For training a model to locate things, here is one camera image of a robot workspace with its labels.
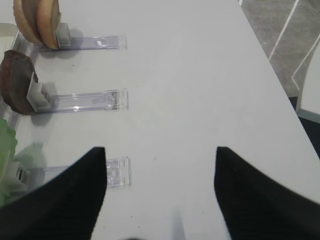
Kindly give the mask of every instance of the floor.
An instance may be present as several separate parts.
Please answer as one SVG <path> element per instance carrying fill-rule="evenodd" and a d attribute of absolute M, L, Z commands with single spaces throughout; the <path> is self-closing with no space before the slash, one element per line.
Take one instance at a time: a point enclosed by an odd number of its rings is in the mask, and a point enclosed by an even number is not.
<path fill-rule="evenodd" d="M 320 39 L 320 0 L 237 0 L 285 92 L 302 88 Z"/>

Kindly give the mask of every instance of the white line on floor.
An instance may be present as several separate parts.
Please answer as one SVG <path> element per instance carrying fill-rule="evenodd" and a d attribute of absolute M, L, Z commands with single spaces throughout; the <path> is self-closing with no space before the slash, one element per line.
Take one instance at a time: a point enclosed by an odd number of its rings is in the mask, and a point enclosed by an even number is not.
<path fill-rule="evenodd" d="M 293 85 L 295 85 L 296 89 L 298 89 L 298 91 L 300 91 L 300 87 L 299 87 L 298 83 L 296 82 L 294 76 L 291 77 L 291 80 L 292 80 L 292 82 L 293 82 Z"/>
<path fill-rule="evenodd" d="M 270 53 L 269 60 L 273 57 L 273 55 L 274 55 L 274 53 L 275 53 L 275 51 L 276 51 L 276 48 L 278 47 L 278 44 L 279 44 L 279 42 L 280 42 L 280 40 L 281 40 L 284 32 L 286 31 L 287 26 L 288 26 L 288 24 L 289 24 L 289 22 L 290 22 L 290 20 L 291 20 L 291 17 L 292 17 L 292 15 L 294 14 L 294 12 L 295 12 L 295 10 L 296 10 L 296 8 L 297 8 L 298 2 L 299 2 L 299 0 L 295 0 L 295 2 L 294 2 L 294 4 L 293 4 L 293 7 L 292 7 L 292 9 L 291 9 L 291 12 L 290 12 L 288 18 L 286 19 L 286 22 L 285 22 L 285 24 L 284 24 L 284 26 L 283 26 L 283 28 L 282 28 L 282 30 L 281 30 L 281 32 L 280 32 L 280 35 L 279 35 L 278 39 L 276 40 L 275 45 L 274 45 L 274 47 L 273 47 L 273 49 L 272 49 L 272 51 L 271 51 L 271 53 Z"/>
<path fill-rule="evenodd" d="M 299 69 L 301 68 L 302 64 L 304 64 L 305 60 L 307 59 L 307 57 L 309 57 L 310 53 L 312 52 L 312 50 L 315 48 L 315 46 L 317 45 L 317 42 L 320 39 L 320 34 L 319 36 L 316 38 L 314 44 L 312 45 L 312 47 L 310 48 L 310 50 L 308 51 L 308 53 L 305 55 L 304 59 L 302 60 L 302 62 L 300 63 L 300 65 L 298 66 L 298 68 L 294 71 L 292 77 L 296 76 L 296 73 L 299 71 Z"/>

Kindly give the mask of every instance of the gray floor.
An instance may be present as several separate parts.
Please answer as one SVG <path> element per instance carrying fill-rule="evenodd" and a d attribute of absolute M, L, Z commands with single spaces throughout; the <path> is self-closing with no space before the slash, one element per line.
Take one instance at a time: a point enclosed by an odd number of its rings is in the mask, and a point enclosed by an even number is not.
<path fill-rule="evenodd" d="M 320 38 L 320 0 L 237 0 L 289 97 L 302 88 Z"/>

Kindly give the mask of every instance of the white tabletop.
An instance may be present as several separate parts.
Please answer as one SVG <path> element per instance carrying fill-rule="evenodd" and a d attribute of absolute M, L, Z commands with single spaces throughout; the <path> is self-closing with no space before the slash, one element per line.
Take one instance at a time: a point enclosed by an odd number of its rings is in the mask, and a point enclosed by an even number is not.
<path fill-rule="evenodd" d="M 300 89 L 296 105 L 297 114 L 320 123 L 320 45 L 314 51 L 306 74 L 303 88 Z"/>
<path fill-rule="evenodd" d="M 42 55 L 36 71 L 52 93 L 127 88 L 128 111 L 23 117 L 17 128 L 17 152 L 41 143 L 49 166 L 93 146 L 131 158 L 132 186 L 108 190 L 92 239 L 170 240 L 176 211 L 187 240 L 226 239 L 217 146 L 320 202 L 320 161 L 235 0 L 68 0 L 60 9 L 74 36 L 127 36 L 127 50 Z M 0 22 L 13 22 L 11 10 L 2 3 Z"/>

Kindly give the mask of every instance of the white table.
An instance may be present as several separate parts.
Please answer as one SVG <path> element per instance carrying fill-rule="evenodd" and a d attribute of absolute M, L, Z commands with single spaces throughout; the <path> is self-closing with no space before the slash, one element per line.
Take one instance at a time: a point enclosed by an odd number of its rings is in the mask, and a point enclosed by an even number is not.
<path fill-rule="evenodd" d="M 320 202 L 320 161 L 235 0 L 68 0 L 60 8 L 73 35 L 128 41 L 127 50 L 61 52 L 36 64 L 58 94 L 127 88 L 128 111 L 23 117 L 17 128 L 17 151 L 42 143 L 49 166 L 93 146 L 131 158 L 132 186 L 108 190 L 92 239 L 170 240 L 175 211 L 187 240 L 226 239 L 213 186 L 217 146 Z M 11 0 L 2 3 L 0 22 L 14 21 L 11 10 Z"/>
<path fill-rule="evenodd" d="M 320 45 L 314 51 L 296 105 L 297 114 L 320 123 Z"/>

